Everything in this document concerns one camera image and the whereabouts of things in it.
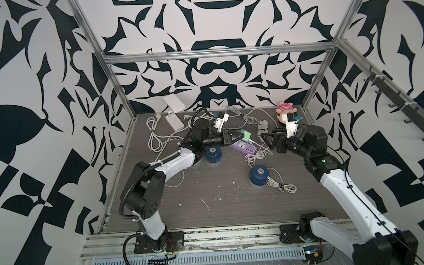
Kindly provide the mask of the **blue cordless grinder front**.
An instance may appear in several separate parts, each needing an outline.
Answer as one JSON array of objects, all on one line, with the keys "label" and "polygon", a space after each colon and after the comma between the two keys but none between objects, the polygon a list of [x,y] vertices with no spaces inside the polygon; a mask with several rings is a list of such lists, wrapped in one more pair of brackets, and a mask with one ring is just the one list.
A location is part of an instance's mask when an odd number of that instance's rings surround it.
[{"label": "blue cordless grinder front", "polygon": [[249,185],[254,189],[263,188],[269,179],[269,170],[266,166],[254,166],[249,172]]}]

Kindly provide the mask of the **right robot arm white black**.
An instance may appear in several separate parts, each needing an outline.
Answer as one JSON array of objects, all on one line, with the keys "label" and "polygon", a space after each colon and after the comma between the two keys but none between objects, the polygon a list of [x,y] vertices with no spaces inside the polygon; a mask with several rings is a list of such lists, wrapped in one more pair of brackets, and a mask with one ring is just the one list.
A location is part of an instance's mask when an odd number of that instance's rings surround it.
[{"label": "right robot arm white black", "polygon": [[354,265],[423,265],[424,261],[417,256],[419,242],[415,235],[400,230],[355,185],[344,163],[328,152],[324,128],[305,125],[302,129],[302,136],[293,127],[262,133],[261,138],[277,153],[292,152],[302,157],[309,173],[347,213],[357,234],[335,224],[321,212],[312,212],[301,215],[296,230],[282,231],[281,241],[323,240],[348,256]]}]

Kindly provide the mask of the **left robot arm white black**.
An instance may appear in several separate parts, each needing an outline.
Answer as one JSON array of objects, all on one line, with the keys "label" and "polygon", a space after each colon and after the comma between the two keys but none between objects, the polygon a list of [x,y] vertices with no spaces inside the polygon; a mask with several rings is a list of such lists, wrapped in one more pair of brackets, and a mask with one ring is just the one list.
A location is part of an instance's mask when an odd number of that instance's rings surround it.
[{"label": "left robot arm white black", "polygon": [[192,167],[208,148],[230,146],[244,134],[222,127],[224,118],[192,118],[191,127],[173,154],[152,163],[137,163],[121,193],[119,215],[145,229],[144,234],[157,241],[167,233],[159,214],[165,183],[176,174]]}]

